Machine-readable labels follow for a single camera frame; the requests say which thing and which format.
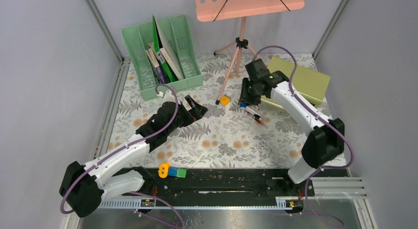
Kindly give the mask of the yellow-green drawer cabinet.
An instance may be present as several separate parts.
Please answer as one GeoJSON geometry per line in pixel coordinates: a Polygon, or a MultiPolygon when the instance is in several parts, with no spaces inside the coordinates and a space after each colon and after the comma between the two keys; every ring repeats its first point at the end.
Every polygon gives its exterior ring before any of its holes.
{"type": "MultiPolygon", "coordinates": [[[[270,72],[279,70],[287,77],[291,76],[293,68],[294,63],[292,60],[284,60],[278,55],[272,56],[268,65],[270,72]]],[[[331,76],[327,74],[298,65],[293,76],[292,85],[311,105],[318,107],[325,99],[330,80],[331,76]]]]}

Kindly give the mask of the purple Treehouse book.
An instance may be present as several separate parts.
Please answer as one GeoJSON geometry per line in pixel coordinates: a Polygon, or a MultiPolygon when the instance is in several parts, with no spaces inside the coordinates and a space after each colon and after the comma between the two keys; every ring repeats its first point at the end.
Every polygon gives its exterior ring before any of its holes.
{"type": "Polygon", "coordinates": [[[160,67],[158,59],[156,58],[152,49],[147,49],[146,51],[147,57],[152,65],[153,71],[155,73],[155,77],[157,78],[159,84],[166,84],[166,78],[164,76],[163,70],[160,67]]]}

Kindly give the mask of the green plastic folder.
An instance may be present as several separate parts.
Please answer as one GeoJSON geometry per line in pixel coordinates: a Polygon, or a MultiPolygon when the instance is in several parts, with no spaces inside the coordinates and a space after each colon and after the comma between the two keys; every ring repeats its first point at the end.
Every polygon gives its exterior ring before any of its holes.
{"type": "Polygon", "coordinates": [[[157,20],[154,16],[152,16],[152,26],[153,26],[153,43],[154,43],[154,49],[157,53],[160,62],[162,63],[162,67],[164,68],[165,72],[169,76],[171,82],[178,81],[177,76],[175,75],[174,71],[172,70],[171,66],[169,65],[167,59],[165,58],[163,52],[165,52],[165,49],[163,47],[159,29],[157,26],[157,20]]]}

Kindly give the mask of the white binder folder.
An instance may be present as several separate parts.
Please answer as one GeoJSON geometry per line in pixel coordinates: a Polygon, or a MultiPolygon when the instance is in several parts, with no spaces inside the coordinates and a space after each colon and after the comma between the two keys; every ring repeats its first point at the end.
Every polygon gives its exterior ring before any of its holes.
{"type": "Polygon", "coordinates": [[[184,79],[181,66],[177,57],[177,45],[174,37],[174,30],[169,19],[157,20],[161,41],[165,52],[163,52],[169,65],[177,76],[178,80],[184,79]]]}

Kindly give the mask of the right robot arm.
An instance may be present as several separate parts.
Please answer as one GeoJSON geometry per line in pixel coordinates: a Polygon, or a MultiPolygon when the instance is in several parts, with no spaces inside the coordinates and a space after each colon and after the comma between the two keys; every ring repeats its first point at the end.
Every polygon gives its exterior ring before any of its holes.
{"type": "Polygon", "coordinates": [[[294,196],[302,189],[302,182],[325,163],[344,151],[342,136],[345,124],[332,120],[313,107],[296,91],[289,78],[281,71],[270,72],[261,59],[246,66],[248,77],[243,79],[239,104],[258,105],[265,96],[277,101],[298,123],[307,136],[302,157],[288,170],[283,181],[284,192],[294,196]]]}

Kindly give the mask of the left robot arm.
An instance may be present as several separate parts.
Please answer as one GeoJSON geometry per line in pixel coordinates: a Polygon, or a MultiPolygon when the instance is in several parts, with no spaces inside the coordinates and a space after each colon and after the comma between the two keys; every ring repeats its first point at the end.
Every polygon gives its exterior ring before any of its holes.
{"type": "Polygon", "coordinates": [[[118,172],[131,160],[143,157],[167,141],[177,128],[186,127],[204,117],[208,108],[190,96],[185,97],[190,109],[176,98],[165,98],[162,106],[124,143],[105,155],[80,164],[72,162],[66,168],[59,194],[63,200],[60,210],[74,212],[83,218],[93,213],[107,199],[138,192],[147,195],[153,182],[135,169],[118,172]]]}

